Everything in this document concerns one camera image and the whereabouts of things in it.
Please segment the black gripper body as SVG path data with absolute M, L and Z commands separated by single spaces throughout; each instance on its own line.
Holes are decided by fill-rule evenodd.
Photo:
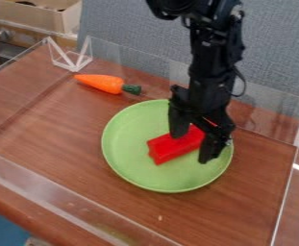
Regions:
M 216 74 L 188 69 L 188 87 L 172 85 L 168 109 L 187 114 L 189 124 L 203 132 L 234 131 L 234 122 L 226 112 L 235 83 L 236 71 L 226 69 Z

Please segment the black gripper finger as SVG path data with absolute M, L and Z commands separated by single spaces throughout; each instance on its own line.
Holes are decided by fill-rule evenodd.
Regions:
M 169 135 L 180 138 L 188 132 L 189 121 L 187 114 L 175 108 L 168 109 Z
M 231 134 L 223 131 L 206 131 L 204 138 L 199 147 L 200 163 L 207 163 L 210 160 L 216 159 L 224 147 L 230 144 Z

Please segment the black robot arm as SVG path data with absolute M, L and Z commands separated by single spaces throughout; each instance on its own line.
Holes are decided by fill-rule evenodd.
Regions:
M 189 31 L 192 55 L 188 87 L 171 86 L 168 126 L 179 138 L 196 126 L 206 134 L 198 160 L 215 159 L 235 124 L 226 112 L 235 81 L 243 78 L 236 62 L 243 58 L 240 0 L 145 0 L 153 16 L 179 19 Z

